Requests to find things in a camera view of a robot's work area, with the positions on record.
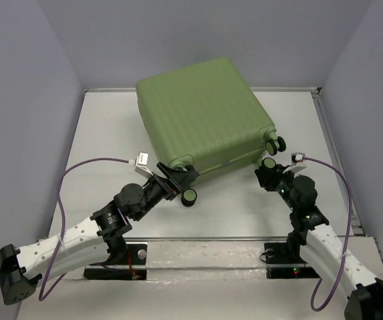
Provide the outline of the green suitcase blue lining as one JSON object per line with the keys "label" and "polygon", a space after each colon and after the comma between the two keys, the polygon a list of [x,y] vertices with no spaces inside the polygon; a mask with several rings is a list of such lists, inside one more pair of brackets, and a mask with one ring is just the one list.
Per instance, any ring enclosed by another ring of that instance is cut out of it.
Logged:
{"label": "green suitcase blue lining", "polygon": [[137,104],[158,160],[193,165],[198,183],[255,163],[279,136],[227,57],[139,80]]}

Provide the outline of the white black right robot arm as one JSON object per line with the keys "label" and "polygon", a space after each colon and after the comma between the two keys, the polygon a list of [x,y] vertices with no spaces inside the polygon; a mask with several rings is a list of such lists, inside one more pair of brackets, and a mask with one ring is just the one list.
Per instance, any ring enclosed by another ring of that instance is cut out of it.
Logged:
{"label": "white black right robot arm", "polygon": [[348,249],[316,205],[315,182],[266,158],[255,170],[260,187],[276,192],[290,208],[290,232],[284,242],[265,243],[260,258],[269,267],[306,264],[346,300],[345,319],[383,319],[383,279]]}

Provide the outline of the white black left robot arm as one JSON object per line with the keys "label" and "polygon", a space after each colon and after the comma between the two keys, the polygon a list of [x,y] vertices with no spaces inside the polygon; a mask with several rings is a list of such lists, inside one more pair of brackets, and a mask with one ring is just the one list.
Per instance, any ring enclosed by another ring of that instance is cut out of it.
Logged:
{"label": "white black left robot arm", "polygon": [[121,265],[129,262],[124,235],[131,222],[140,221],[159,202],[172,201],[189,189],[199,174],[192,165],[149,172],[144,185],[129,183],[107,205],[71,228],[61,218],[58,234],[30,245],[8,244],[0,249],[0,290],[5,305],[14,305],[39,292],[51,292],[47,282],[60,282],[66,273],[86,265]]}

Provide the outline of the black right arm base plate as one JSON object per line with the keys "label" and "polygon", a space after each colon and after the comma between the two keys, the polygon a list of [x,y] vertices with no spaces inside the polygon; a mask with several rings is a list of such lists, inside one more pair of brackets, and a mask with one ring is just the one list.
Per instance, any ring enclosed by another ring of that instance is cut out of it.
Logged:
{"label": "black right arm base plate", "polygon": [[286,242],[264,244],[260,261],[266,264],[268,279],[319,279],[316,271],[301,257],[288,252]]}

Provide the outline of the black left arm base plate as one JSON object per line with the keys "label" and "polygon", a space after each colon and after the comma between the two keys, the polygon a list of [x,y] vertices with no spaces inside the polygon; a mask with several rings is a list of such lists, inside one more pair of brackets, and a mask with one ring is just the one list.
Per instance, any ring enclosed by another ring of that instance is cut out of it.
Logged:
{"label": "black left arm base plate", "polygon": [[110,253],[105,261],[86,266],[83,277],[98,281],[145,281],[146,263],[147,243],[128,243],[119,253]]}

